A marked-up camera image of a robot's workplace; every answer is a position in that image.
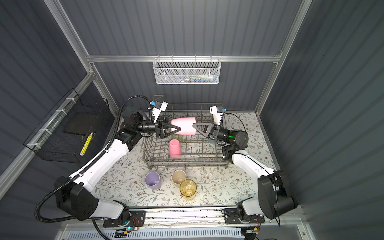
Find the beige cup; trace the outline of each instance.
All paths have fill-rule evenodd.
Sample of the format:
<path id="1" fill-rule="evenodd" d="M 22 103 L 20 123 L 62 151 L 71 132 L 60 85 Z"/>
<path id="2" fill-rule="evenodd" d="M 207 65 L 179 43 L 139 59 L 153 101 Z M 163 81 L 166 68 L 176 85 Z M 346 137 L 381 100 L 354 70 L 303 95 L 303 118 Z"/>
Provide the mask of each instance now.
<path id="1" fill-rule="evenodd" d="M 171 179 L 176 187 L 180 187 L 181 182 L 187 179 L 187 175 L 183 170 L 176 170 L 172 173 Z"/>

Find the pink cup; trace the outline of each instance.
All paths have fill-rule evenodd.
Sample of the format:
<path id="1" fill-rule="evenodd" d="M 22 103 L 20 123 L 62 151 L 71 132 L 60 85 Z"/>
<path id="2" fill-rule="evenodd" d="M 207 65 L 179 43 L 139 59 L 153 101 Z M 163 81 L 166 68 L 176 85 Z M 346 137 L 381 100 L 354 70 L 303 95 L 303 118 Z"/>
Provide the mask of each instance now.
<path id="1" fill-rule="evenodd" d="M 181 156 L 181 145 L 177 139 L 169 142 L 169 156 L 172 158 Z"/>
<path id="2" fill-rule="evenodd" d="M 176 118 L 171 121 L 172 125 L 178 126 L 181 128 L 178 135 L 196 135 L 196 129 L 194 129 L 193 124 L 196 123 L 195 117 L 192 118 Z"/>

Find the metal wire basket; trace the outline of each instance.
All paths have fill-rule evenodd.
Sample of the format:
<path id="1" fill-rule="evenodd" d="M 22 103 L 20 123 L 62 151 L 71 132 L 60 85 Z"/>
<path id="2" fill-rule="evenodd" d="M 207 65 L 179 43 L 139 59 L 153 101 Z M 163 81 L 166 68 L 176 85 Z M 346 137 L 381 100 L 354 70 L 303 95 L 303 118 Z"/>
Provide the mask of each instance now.
<path id="1" fill-rule="evenodd" d="M 220 59 L 194 62 L 153 61 L 157 84 L 217 84 L 220 69 Z"/>
<path id="2" fill-rule="evenodd" d="M 80 163 L 79 158 L 85 155 L 81 152 L 86 141 L 99 139 L 98 129 L 104 123 L 109 112 L 108 101 L 103 98 L 76 95 L 44 129 L 38 129 L 39 137 L 32 141 L 31 134 L 24 145 L 35 152 L 41 159 L 56 162 Z M 87 119 L 82 133 L 72 132 L 68 125 L 73 119 L 79 119 L 76 124 Z"/>
<path id="3" fill-rule="evenodd" d="M 196 122 L 213 122 L 209 107 L 217 103 L 188 103 L 168 104 L 166 115 L 172 118 L 195 117 Z M 169 142 L 172 139 L 180 141 L 182 155 L 169 157 Z M 228 160 L 223 159 L 222 148 L 215 141 L 209 140 L 196 131 L 196 135 L 177 135 L 160 139 L 155 136 L 145 138 L 143 145 L 143 160 L 151 170 L 153 167 L 225 167 Z"/>

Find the dark gray wall panel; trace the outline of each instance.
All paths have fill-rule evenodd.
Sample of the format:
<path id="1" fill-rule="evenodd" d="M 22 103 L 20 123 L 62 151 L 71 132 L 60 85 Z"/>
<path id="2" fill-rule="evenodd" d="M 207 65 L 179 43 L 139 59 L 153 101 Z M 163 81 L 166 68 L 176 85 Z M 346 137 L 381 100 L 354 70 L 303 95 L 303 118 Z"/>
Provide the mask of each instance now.
<path id="1" fill-rule="evenodd" d="M 65 0 L 91 55 L 273 55 L 300 0 Z"/>
<path id="2" fill-rule="evenodd" d="M 100 97 L 93 84 L 87 88 L 83 95 L 85 97 Z M 1 239 L 26 239 L 23 234 L 27 233 L 27 239 L 54 239 L 61 223 L 38 222 L 33 216 L 36 204 L 53 190 L 53 184 L 58 177 L 67 177 L 77 171 L 102 149 L 113 121 L 114 117 L 109 113 L 100 126 L 98 134 L 92 139 L 84 157 L 80 158 L 80 164 L 44 161 L 37 156 L 31 160 L 0 201 Z M 63 217 L 65 214 L 56 207 L 54 197 L 49 199 L 41 210 L 41 215 L 48 218 Z M 15 224 L 15 222 L 22 224 L 25 232 L 19 231 L 20 225 Z"/>
<path id="3" fill-rule="evenodd" d="M 218 84 L 157 84 L 152 63 L 96 63 L 105 84 L 120 106 L 130 96 L 150 99 L 164 94 L 169 103 L 223 103 L 228 110 L 254 110 L 273 63 L 222 63 Z M 147 109 L 145 101 L 140 103 Z"/>
<path id="4" fill-rule="evenodd" d="M 383 1 L 314 1 L 261 113 L 318 239 L 381 238 L 383 54 Z"/>
<path id="5" fill-rule="evenodd" d="M 0 1 L 0 173 L 86 71 L 43 1 Z"/>

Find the floral tablecloth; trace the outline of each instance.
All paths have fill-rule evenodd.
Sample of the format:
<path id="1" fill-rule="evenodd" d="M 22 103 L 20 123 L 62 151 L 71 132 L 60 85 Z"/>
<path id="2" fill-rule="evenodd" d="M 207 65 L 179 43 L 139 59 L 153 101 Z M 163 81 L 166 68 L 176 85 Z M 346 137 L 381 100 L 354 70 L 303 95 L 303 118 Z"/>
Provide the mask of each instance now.
<path id="1" fill-rule="evenodd" d="M 249 142 L 246 150 L 257 160 L 275 168 L 255 113 L 235 113 L 244 123 Z M 226 114 L 227 129 L 243 129 L 241 122 Z M 92 194 L 101 199 L 113 199 L 129 206 L 184 206 L 184 205 L 234 205 L 240 200 L 257 197 L 257 181 L 237 166 L 163 168 L 156 172 L 161 177 L 161 188 L 146 187 L 144 178 L 150 170 L 142 160 L 142 140 L 124 157 L 119 159 L 100 179 Z M 197 192 L 191 199 L 183 197 L 171 181 L 176 169 L 182 169 L 187 179 L 197 184 Z"/>

